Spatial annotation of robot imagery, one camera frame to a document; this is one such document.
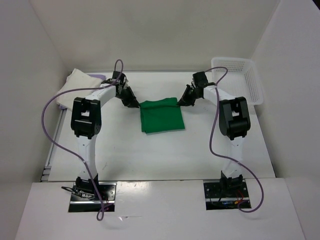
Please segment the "green t shirt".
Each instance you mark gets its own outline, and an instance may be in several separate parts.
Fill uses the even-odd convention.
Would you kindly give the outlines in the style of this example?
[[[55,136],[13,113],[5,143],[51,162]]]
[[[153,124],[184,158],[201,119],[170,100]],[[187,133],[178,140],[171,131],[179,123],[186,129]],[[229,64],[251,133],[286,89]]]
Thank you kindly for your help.
[[[176,97],[140,103],[141,131],[146,134],[185,129],[181,107]]]

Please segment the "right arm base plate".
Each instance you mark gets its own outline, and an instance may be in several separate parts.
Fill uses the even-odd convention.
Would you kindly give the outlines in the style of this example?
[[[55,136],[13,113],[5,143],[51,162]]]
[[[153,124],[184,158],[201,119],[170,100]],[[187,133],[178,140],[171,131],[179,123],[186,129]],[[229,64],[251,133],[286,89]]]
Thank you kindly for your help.
[[[238,208],[250,209],[251,203],[247,184],[242,182],[240,188],[222,191],[218,180],[209,180],[203,182],[206,210],[233,210]]]

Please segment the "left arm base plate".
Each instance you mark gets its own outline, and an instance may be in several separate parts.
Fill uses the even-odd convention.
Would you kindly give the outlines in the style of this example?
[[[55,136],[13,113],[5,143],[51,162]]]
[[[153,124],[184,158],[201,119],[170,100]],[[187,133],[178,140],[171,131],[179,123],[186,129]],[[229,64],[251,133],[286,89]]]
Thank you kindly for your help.
[[[101,182],[98,186],[105,212],[115,211],[116,187],[117,184],[115,182]],[[71,192],[68,207],[69,213],[97,213],[101,209],[101,201],[95,193],[76,190],[75,184],[72,188],[63,188]]]

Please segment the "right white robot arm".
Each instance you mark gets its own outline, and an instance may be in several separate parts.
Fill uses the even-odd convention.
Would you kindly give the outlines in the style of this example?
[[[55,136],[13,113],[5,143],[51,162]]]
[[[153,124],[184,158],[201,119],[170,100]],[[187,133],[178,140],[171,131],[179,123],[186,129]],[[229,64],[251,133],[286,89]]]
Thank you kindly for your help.
[[[205,99],[216,106],[214,124],[218,124],[220,133],[228,139],[229,153],[226,156],[215,153],[219,158],[227,159],[219,179],[220,196],[230,197],[243,185],[240,162],[243,160],[243,144],[251,128],[251,120],[245,97],[235,97],[209,82],[204,71],[192,75],[192,82],[178,101],[179,106],[194,106],[197,99]]]

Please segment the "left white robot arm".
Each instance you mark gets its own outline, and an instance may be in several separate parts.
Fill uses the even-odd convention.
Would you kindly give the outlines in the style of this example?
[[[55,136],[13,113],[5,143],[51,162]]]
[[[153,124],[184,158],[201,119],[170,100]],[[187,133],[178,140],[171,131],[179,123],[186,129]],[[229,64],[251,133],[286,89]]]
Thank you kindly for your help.
[[[118,98],[127,108],[139,108],[127,76],[119,71],[112,73],[112,78],[102,82],[101,86],[86,97],[76,97],[73,101],[71,129],[78,144],[79,159],[84,168],[77,176],[75,185],[78,191],[89,200],[100,194],[98,171],[96,167],[96,139],[102,129],[101,108],[112,98]]]

